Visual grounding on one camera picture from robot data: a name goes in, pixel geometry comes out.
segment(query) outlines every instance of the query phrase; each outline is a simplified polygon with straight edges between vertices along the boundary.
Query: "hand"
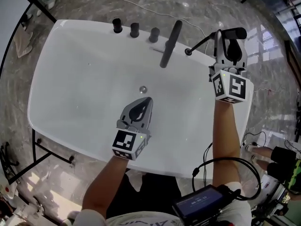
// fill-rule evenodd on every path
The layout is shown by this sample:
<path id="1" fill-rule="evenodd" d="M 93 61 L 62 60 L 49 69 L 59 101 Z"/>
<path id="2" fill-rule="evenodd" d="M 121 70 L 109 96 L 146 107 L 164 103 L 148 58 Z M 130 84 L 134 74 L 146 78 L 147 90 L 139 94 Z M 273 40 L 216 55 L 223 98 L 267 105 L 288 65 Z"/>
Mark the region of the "hand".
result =
<path id="1" fill-rule="evenodd" d="M 292 193 L 288 193 L 292 201 L 301 201 L 301 195 L 295 195 Z"/>

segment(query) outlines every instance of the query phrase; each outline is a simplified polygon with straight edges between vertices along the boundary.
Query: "marble floor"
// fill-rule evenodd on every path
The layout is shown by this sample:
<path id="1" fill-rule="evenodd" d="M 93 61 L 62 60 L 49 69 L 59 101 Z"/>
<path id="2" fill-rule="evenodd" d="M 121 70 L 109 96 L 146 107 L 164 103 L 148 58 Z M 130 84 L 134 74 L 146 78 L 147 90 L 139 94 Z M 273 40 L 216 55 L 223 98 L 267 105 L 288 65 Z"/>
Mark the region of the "marble floor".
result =
<path id="1" fill-rule="evenodd" d="M 260 0 L 130 0 L 147 9 L 184 18 L 201 27 L 206 35 L 218 29 L 242 26 L 247 30 L 245 47 L 248 54 L 249 78 L 254 83 L 254 95 L 248 121 L 248 131 L 267 133 L 266 145 L 284 147 L 284 140 L 293 140 L 296 113 L 297 84 L 285 59 L 283 38 L 273 20 L 275 17 Z M 139 22 L 140 29 L 153 27 L 168 37 L 176 19 L 159 16 L 123 0 L 56 0 L 51 13 L 57 19 L 83 19 L 111 23 L 119 17 L 125 26 Z M 28 24 L 33 31 L 33 50 L 20 59 L 11 44 L 0 80 L 0 139 L 11 144 L 12 157 L 20 162 L 17 171 L 33 161 L 31 128 L 27 121 L 27 104 L 34 69 L 43 44 L 53 24 L 43 14 L 34 16 Z M 183 23 L 179 42 L 193 46 L 203 33 L 186 22 Z M 213 42 L 209 42 L 206 54 L 213 55 Z M 21 180 L 19 191 L 29 200 L 35 195 L 45 205 L 45 213 L 59 220 L 65 219 L 72 210 L 80 210 L 88 185 L 103 168 L 104 163 L 76 153 L 40 136 L 43 145 L 69 158 L 74 164 L 50 156 L 27 172 Z M 263 138 L 248 135 L 247 142 Z M 37 148 L 37 157 L 44 152 Z M 242 151 L 242 157 L 250 155 Z M 141 185 L 141 172 L 129 171 L 135 188 Z M 241 177 L 247 195 L 255 191 L 254 178 L 247 169 L 241 168 Z M 190 179 L 178 179 L 182 194 L 191 192 Z M 251 205 L 264 199 L 266 192 Z"/>

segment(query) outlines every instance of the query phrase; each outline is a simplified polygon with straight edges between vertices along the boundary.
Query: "black cylinder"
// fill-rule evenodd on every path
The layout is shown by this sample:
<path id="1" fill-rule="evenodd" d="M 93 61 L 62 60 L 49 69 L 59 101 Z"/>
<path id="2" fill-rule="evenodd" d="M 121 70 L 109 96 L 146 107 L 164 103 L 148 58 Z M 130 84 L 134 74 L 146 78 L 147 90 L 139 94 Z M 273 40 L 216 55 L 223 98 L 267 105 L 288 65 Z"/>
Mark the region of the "black cylinder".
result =
<path id="1" fill-rule="evenodd" d="M 132 38 L 137 38 L 139 36 L 139 24 L 138 23 L 132 23 L 131 24 L 131 33 Z"/>
<path id="2" fill-rule="evenodd" d="M 120 33 L 122 31 L 121 20 L 119 18 L 115 18 L 113 20 L 114 32 Z"/>
<path id="3" fill-rule="evenodd" d="M 152 28 L 150 32 L 149 41 L 152 43 L 155 43 L 158 41 L 158 37 L 160 35 L 160 29 L 159 28 Z"/>

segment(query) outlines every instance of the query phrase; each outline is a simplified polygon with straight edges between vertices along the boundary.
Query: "white cable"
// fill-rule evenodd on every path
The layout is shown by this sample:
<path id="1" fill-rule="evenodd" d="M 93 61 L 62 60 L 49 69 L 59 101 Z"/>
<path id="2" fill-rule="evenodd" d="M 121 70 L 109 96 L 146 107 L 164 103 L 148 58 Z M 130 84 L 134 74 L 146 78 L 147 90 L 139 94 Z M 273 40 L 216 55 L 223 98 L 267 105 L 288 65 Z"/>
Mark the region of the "white cable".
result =
<path id="1" fill-rule="evenodd" d="M 194 24 L 191 24 L 190 22 L 188 22 L 188 21 L 187 21 L 187 20 L 185 20 L 184 18 L 175 17 L 175 16 L 172 16 L 172 15 L 170 15 L 170 14 L 157 13 L 157 12 L 155 12 L 155 11 L 153 11 L 153 10 L 150 10 L 150 9 L 144 8 L 144 7 L 142 7 L 142 6 L 138 5 L 138 4 L 134 3 L 134 2 L 131 2 L 131 1 L 129 1 L 129 0 L 123 0 L 123 1 L 125 1 L 125 2 L 129 2 L 129 3 L 131 3 L 131 4 L 134 4 L 134 5 L 136 5 L 136 6 L 140 7 L 140 8 L 142 8 L 142 9 L 144 9 L 144 10 L 146 10 L 146 11 L 149 11 L 149 12 L 155 13 L 155 14 L 157 14 L 157 15 L 170 16 L 170 17 L 173 17 L 173 18 L 175 18 L 175 19 L 180 19 L 180 20 L 183 20 L 183 21 L 187 22 L 188 24 L 190 24 L 191 26 L 194 26 L 194 27 L 198 28 L 200 31 L 202 31 L 203 35 L 206 37 L 206 35 L 205 35 L 204 31 L 203 31 L 203 30 L 202 30 L 200 27 L 198 27 L 198 26 L 196 26 L 196 25 L 194 25 Z M 209 41 L 207 41 L 207 46 L 206 46 L 206 49 L 205 49 L 205 54 L 206 54 L 206 52 L 207 52 L 208 44 L 209 44 Z"/>
<path id="2" fill-rule="evenodd" d="M 259 90 L 270 90 L 270 91 L 273 91 L 273 92 L 280 92 L 281 90 L 281 88 L 284 88 L 285 89 L 285 87 L 280 87 L 278 90 L 272 90 L 272 89 L 269 89 L 269 88 L 264 88 L 264 89 L 258 89 L 258 90 L 256 90 L 256 91 L 254 91 L 253 93 L 255 93 L 255 92 L 257 92 L 257 91 L 259 91 Z"/>

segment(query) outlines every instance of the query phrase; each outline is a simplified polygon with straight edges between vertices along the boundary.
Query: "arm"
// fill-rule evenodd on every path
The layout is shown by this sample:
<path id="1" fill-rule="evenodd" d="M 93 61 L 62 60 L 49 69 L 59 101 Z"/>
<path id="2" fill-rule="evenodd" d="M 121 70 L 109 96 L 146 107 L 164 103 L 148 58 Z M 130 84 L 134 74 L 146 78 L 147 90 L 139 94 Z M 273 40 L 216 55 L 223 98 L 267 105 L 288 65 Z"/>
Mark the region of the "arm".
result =
<path id="1" fill-rule="evenodd" d="M 87 189 L 83 200 L 83 210 L 95 210 L 106 218 L 107 209 L 126 172 L 127 163 L 128 160 L 123 158 L 116 156 L 111 158 Z"/>
<path id="2" fill-rule="evenodd" d="M 239 137 L 232 104 L 215 101 L 213 122 L 213 158 L 239 157 Z M 213 185 L 240 182 L 234 161 L 218 161 L 213 166 Z"/>

